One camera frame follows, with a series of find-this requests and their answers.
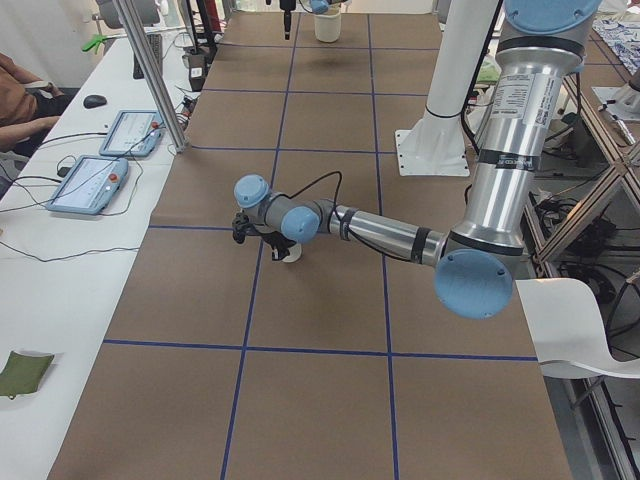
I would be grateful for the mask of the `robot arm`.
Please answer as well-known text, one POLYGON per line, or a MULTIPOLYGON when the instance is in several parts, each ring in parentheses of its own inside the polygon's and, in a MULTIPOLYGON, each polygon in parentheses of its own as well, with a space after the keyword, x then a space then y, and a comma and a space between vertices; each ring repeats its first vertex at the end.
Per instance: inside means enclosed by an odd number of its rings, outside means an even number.
POLYGON ((460 114, 482 54, 489 12, 506 14, 496 59, 501 72, 484 118, 463 219, 446 233, 340 205, 300 202, 258 175, 242 177, 234 195, 233 236, 258 236, 277 260, 294 257, 318 233, 356 240, 389 257, 435 270, 440 302, 459 316, 491 317, 510 302, 512 273, 523 253, 520 221, 540 163, 563 79, 576 72, 595 1, 455 1, 447 16, 425 113, 397 132, 404 175, 464 173, 460 114))
POLYGON ((304 11, 314 15, 334 15, 351 5, 351 0, 300 0, 304 11))

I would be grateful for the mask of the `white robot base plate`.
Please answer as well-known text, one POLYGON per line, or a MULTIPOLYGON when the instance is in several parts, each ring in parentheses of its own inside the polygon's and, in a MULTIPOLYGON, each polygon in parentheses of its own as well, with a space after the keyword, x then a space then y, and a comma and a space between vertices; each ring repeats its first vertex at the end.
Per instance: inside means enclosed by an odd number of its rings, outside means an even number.
POLYGON ((469 175, 462 115, 500 10, 499 0, 450 2, 424 114, 395 132, 402 176, 469 175))

